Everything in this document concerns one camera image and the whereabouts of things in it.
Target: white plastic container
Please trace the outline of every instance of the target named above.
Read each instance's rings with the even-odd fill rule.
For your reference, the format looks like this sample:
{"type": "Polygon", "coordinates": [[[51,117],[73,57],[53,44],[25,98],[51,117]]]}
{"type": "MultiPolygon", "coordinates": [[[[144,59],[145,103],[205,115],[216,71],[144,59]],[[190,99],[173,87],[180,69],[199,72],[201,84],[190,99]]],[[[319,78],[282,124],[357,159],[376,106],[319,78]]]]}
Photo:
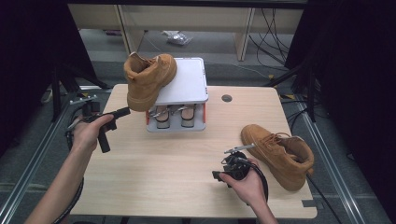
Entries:
{"type": "Polygon", "coordinates": [[[157,101],[149,111],[155,111],[157,105],[170,105],[176,110],[183,105],[195,105],[194,126],[181,126],[181,111],[171,115],[170,127],[158,129],[155,118],[146,114],[147,129],[151,133],[191,132],[205,129],[205,102],[208,100],[204,60],[202,58],[175,58],[177,73],[174,79],[160,90],[157,101]]]}

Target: gray floor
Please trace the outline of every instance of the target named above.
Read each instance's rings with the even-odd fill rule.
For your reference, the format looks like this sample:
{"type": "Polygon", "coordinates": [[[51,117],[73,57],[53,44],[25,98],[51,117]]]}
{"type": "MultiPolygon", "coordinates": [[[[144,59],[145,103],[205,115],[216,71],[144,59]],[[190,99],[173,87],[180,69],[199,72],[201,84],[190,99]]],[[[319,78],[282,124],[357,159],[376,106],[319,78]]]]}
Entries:
{"type": "MultiPolygon", "coordinates": [[[[97,76],[110,85],[125,83],[122,64],[127,53],[122,38],[105,35],[101,30],[81,30],[80,33],[97,76]]],[[[251,41],[248,44],[246,59],[243,62],[238,62],[232,34],[195,32],[182,32],[182,34],[192,37],[191,42],[186,46],[168,44],[166,43],[167,36],[162,32],[148,31],[138,52],[146,57],[153,57],[161,52],[169,52],[179,58],[201,57],[205,61],[208,85],[261,86],[268,82],[269,75],[279,77],[284,73],[282,71],[284,68],[278,61],[262,52],[258,53],[256,46],[251,41]]],[[[252,35],[252,38],[260,43],[261,38],[258,34],[252,35]]],[[[289,46],[292,35],[280,35],[279,38],[286,46],[289,46]]],[[[275,44],[271,38],[268,39],[268,42],[275,44]]],[[[282,60],[278,50],[266,45],[262,45],[262,47],[282,60]]],[[[84,80],[79,80],[79,82],[81,85],[91,85],[84,80]]],[[[292,78],[279,84],[276,87],[279,94],[292,94],[291,83],[292,78]]],[[[101,102],[101,107],[104,107],[110,93],[97,92],[96,94],[101,102]]],[[[65,101],[68,99],[67,97],[71,97],[71,95],[64,96],[65,101]]],[[[308,183],[316,202],[318,216],[309,220],[280,219],[279,223],[336,223],[337,220],[331,208],[342,223],[390,223],[359,167],[347,156],[348,149],[341,136],[338,135],[325,108],[321,105],[315,107],[317,122],[314,124],[306,115],[297,117],[293,123],[293,115],[300,112],[304,105],[286,103],[290,102],[289,99],[282,99],[281,102],[285,115],[290,120],[292,133],[300,135],[311,146],[315,154],[315,172],[312,180],[318,188],[316,189],[312,183],[308,183]],[[319,133],[313,133],[313,130],[319,130],[319,133]],[[331,207],[326,204],[321,193],[331,207]]],[[[32,172],[23,197],[20,201],[15,201],[18,207],[10,212],[9,223],[22,223],[26,219],[62,165],[67,155],[64,129],[73,108],[73,106],[67,108],[64,119],[59,122],[59,127],[55,127],[57,132],[49,137],[47,129],[53,128],[53,123],[50,122],[51,103],[43,104],[37,109],[35,116],[31,118],[24,132],[19,136],[20,143],[10,148],[0,159],[0,202],[2,203],[13,199],[14,186],[21,184],[21,176],[26,172],[32,172]],[[49,139],[48,146],[42,146],[43,138],[49,139]],[[37,169],[26,171],[26,167],[30,167],[29,162],[37,153],[43,155],[42,160],[38,162],[37,169]]],[[[72,222],[74,221],[120,223],[120,217],[72,216],[72,222]]],[[[131,217],[129,223],[181,223],[181,220],[177,218],[131,217]]],[[[195,219],[193,223],[235,223],[235,220],[195,219]]]]}

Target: wire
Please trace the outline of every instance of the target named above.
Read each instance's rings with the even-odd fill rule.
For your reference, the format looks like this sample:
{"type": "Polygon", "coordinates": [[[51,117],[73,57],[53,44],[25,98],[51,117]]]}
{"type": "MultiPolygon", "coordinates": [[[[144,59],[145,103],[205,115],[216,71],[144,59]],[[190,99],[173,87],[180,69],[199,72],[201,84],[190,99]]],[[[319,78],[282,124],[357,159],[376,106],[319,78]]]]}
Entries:
{"type": "Polygon", "coordinates": [[[62,221],[64,220],[65,217],[67,217],[67,215],[70,214],[70,211],[73,209],[73,207],[76,205],[79,197],[81,196],[81,192],[82,189],[84,188],[84,177],[82,177],[81,183],[78,186],[76,195],[74,196],[72,202],[67,206],[67,208],[64,210],[64,212],[55,219],[55,221],[53,222],[54,224],[60,224],[62,223],[62,221]]]}
{"type": "Polygon", "coordinates": [[[259,62],[259,64],[261,64],[261,65],[264,66],[264,67],[271,68],[271,69],[275,69],[275,70],[279,70],[279,71],[283,71],[283,72],[289,71],[289,70],[287,70],[287,69],[276,68],[276,67],[272,67],[272,66],[268,66],[268,65],[263,64],[263,63],[260,61],[260,59],[259,59],[259,51],[258,51],[258,50],[257,50],[257,52],[256,52],[256,58],[257,58],[257,61],[259,62]]]}
{"type": "Polygon", "coordinates": [[[279,44],[281,44],[283,47],[285,47],[286,49],[289,49],[285,44],[282,43],[282,41],[280,41],[279,37],[277,36],[277,30],[276,30],[276,20],[275,20],[275,15],[276,15],[276,9],[273,8],[273,18],[271,19],[271,23],[268,22],[267,18],[265,17],[265,13],[264,10],[262,9],[262,15],[264,17],[265,23],[267,24],[268,30],[267,33],[265,34],[264,38],[262,39],[269,47],[273,48],[273,49],[278,49],[280,55],[282,56],[283,60],[286,61],[286,56],[284,55],[284,52],[287,53],[285,50],[283,50],[279,44]],[[272,38],[275,40],[276,42],[276,47],[268,44],[265,41],[265,37],[268,36],[268,34],[271,34],[272,38]]]}
{"type": "Polygon", "coordinates": [[[246,67],[244,67],[244,66],[237,65],[237,64],[232,64],[232,63],[212,63],[212,62],[208,62],[208,61],[205,61],[205,63],[209,63],[209,64],[227,64],[227,65],[232,65],[232,66],[235,66],[235,67],[238,67],[238,68],[242,68],[242,69],[245,69],[245,70],[248,70],[248,71],[257,73],[257,74],[259,74],[259,75],[262,76],[262,77],[266,77],[266,78],[270,79],[269,77],[267,77],[266,75],[260,73],[260,72],[257,71],[257,70],[254,70],[254,69],[251,69],[251,68],[246,68],[246,67]]]}
{"type": "Polygon", "coordinates": [[[157,49],[159,52],[163,52],[161,49],[159,49],[157,46],[155,46],[154,43],[152,43],[145,35],[143,35],[143,37],[152,45],[152,47],[157,49]]]}
{"type": "Polygon", "coordinates": [[[297,115],[294,117],[294,120],[292,122],[292,124],[290,125],[290,132],[293,132],[293,128],[294,128],[294,124],[297,121],[297,118],[300,117],[300,115],[302,115],[304,112],[306,112],[308,110],[308,108],[305,108],[304,110],[300,111],[297,113],[297,115]]]}
{"type": "Polygon", "coordinates": [[[264,189],[265,200],[268,202],[268,194],[269,194],[268,182],[267,182],[267,179],[265,178],[265,175],[262,173],[262,170],[260,170],[259,166],[252,163],[251,161],[247,161],[246,159],[240,160],[241,158],[239,158],[239,157],[235,157],[235,158],[236,158],[236,162],[241,162],[241,163],[247,165],[249,168],[253,168],[253,170],[257,173],[257,175],[262,180],[262,187],[264,189]]]}
{"type": "Polygon", "coordinates": [[[315,182],[312,180],[312,178],[307,175],[306,176],[308,178],[308,180],[312,183],[312,185],[314,186],[314,188],[318,191],[318,193],[320,194],[320,196],[322,197],[323,201],[327,204],[327,206],[330,208],[330,210],[332,211],[332,214],[334,215],[334,217],[337,219],[338,223],[342,223],[340,220],[340,217],[337,216],[337,214],[335,213],[334,209],[332,209],[332,206],[330,205],[329,201],[327,201],[326,197],[323,195],[323,193],[320,191],[320,189],[318,188],[318,186],[315,184],[315,182]]]}
{"type": "Polygon", "coordinates": [[[274,59],[275,61],[277,61],[278,63],[280,63],[280,64],[282,64],[282,65],[285,64],[282,60],[278,59],[274,54],[268,52],[266,49],[263,49],[262,46],[261,46],[262,42],[261,42],[260,45],[259,45],[259,44],[257,44],[257,43],[253,40],[253,38],[251,37],[251,35],[249,35],[248,37],[249,37],[250,40],[253,42],[253,44],[256,45],[256,47],[257,47],[256,54],[257,54],[257,55],[259,54],[259,50],[261,50],[262,52],[264,52],[265,54],[267,54],[268,56],[270,56],[271,58],[273,58],[273,59],[274,59]]]}
{"type": "Polygon", "coordinates": [[[306,103],[306,101],[295,101],[295,100],[293,100],[293,101],[281,102],[282,105],[291,104],[291,103],[306,103]]]}
{"type": "MultiPolygon", "coordinates": [[[[76,113],[82,109],[82,106],[77,107],[76,109],[74,109],[70,115],[70,119],[69,119],[69,124],[73,123],[73,121],[76,118],[76,113]]],[[[73,132],[71,130],[66,131],[66,133],[64,134],[66,136],[66,142],[67,142],[67,146],[69,147],[69,150],[72,149],[73,146],[73,132]]]]}

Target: tan leather boot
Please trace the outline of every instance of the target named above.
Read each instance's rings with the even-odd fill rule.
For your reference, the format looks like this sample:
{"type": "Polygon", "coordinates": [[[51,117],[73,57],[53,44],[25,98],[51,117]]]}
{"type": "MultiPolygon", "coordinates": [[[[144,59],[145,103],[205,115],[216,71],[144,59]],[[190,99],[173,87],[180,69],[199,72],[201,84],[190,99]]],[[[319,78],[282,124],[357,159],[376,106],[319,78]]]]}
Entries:
{"type": "Polygon", "coordinates": [[[270,133],[257,124],[244,127],[241,138],[244,145],[255,145],[247,151],[268,165],[284,189],[299,190],[305,183],[305,175],[312,175],[314,154],[302,138],[290,137],[286,133],[270,133]]]}
{"type": "Polygon", "coordinates": [[[169,54],[145,59],[133,52],[123,68],[128,81],[128,106],[134,111],[147,111],[157,101],[160,89],[175,77],[177,64],[169,54]]]}

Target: table surface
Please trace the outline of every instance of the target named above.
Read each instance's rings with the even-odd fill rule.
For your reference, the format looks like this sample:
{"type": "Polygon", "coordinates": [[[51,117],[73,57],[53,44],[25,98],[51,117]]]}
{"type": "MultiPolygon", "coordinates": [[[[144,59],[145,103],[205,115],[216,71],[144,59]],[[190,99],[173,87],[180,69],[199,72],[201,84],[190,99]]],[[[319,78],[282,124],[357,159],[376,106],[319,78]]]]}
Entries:
{"type": "MultiPolygon", "coordinates": [[[[98,148],[85,174],[74,215],[137,217],[255,217],[232,189],[213,178],[222,171],[226,149],[241,146],[240,132],[256,123],[272,133],[290,133],[276,90],[208,86],[206,127],[200,132],[149,133],[146,114],[132,111],[107,132],[111,150],[98,148]],[[225,94],[231,102],[222,101],[225,94]]],[[[105,112],[127,106],[127,84],[116,85],[105,112]]],[[[269,186],[269,206],[277,218],[313,218],[316,207],[305,185],[283,189],[260,163],[269,186]]]]}

